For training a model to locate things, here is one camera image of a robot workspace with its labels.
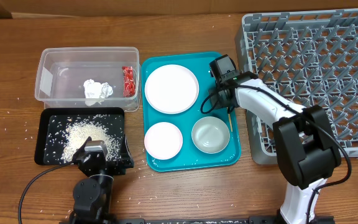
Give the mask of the wooden chopstick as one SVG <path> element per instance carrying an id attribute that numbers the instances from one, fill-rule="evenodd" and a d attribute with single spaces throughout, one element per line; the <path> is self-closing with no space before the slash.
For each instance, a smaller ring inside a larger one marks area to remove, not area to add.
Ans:
<path id="1" fill-rule="evenodd" d="M 229 119 L 229 127 L 230 127 L 230 130 L 231 130 L 231 132 L 232 132 L 232 131 L 233 131 L 233 128 L 232 128 L 231 114 L 228 113 L 227 115 L 228 115 L 228 119 Z"/>

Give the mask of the rice pile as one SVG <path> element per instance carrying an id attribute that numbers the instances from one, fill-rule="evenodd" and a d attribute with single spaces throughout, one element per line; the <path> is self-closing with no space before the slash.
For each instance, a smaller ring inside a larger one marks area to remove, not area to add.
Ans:
<path id="1" fill-rule="evenodd" d="M 107 148 L 107 161 L 115 161 L 120 148 L 121 137 L 112 133 L 112 128 L 101 123 L 85 122 L 70 124 L 63 132 L 65 143 L 61 159 L 72 160 L 74 153 L 85 143 L 87 138 L 93 141 L 104 141 Z"/>

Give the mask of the grey bowl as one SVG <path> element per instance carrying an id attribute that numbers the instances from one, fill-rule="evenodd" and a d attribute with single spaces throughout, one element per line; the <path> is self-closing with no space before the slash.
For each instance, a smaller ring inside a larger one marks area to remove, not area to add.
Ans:
<path id="1" fill-rule="evenodd" d="M 229 144 L 230 130 L 221 119 L 207 116 L 194 124 L 191 139 L 201 152 L 216 154 L 223 151 Z"/>

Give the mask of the white tissue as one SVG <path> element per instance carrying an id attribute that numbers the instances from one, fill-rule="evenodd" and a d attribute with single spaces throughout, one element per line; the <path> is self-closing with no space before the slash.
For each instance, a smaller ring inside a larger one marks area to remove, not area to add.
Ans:
<path id="1" fill-rule="evenodd" d="M 100 83 L 89 79 L 84 82 L 83 87 L 85 89 L 86 106 L 93 106 L 96 103 L 101 104 L 113 94 L 113 88 L 107 82 Z"/>

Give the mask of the small pink plate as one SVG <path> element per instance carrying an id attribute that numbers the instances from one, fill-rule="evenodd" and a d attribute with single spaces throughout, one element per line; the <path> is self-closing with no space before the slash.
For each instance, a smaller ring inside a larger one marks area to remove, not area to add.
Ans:
<path id="1" fill-rule="evenodd" d="M 181 131 L 172 123 L 160 122 L 151 126 L 144 137 L 145 150 L 153 158 L 169 160 L 175 157 L 183 145 Z"/>

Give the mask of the red snack wrapper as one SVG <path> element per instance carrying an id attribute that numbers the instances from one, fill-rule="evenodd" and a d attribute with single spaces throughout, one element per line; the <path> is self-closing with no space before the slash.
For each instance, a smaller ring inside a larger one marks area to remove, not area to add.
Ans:
<path id="1" fill-rule="evenodd" d="M 132 97 L 135 95 L 135 80 L 134 80 L 134 70 L 130 66 L 123 66 L 122 71 L 124 74 L 124 97 Z"/>

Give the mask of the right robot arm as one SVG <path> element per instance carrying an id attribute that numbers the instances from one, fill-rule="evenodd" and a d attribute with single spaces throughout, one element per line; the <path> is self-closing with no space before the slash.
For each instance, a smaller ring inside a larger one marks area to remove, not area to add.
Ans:
<path id="1" fill-rule="evenodd" d="M 273 130 L 277 163 L 288 182 L 278 218 L 285 223 L 312 221 L 320 189 L 341 165 L 325 110 L 285 99 L 252 72 L 211 72 L 211 76 L 216 84 L 207 97 L 212 109 L 244 108 Z"/>

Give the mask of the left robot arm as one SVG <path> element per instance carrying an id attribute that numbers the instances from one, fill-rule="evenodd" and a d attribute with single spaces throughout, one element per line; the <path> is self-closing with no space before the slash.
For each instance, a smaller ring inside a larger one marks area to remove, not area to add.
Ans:
<path id="1" fill-rule="evenodd" d="M 80 180 L 73 189 L 74 206 L 70 223 L 119 223 L 110 213 L 114 177 L 124 175 L 134 167 L 133 157 L 128 150 L 127 139 L 121 140 L 118 158 L 108 161 L 106 143 L 88 137 L 73 155 L 76 164 L 87 178 Z"/>

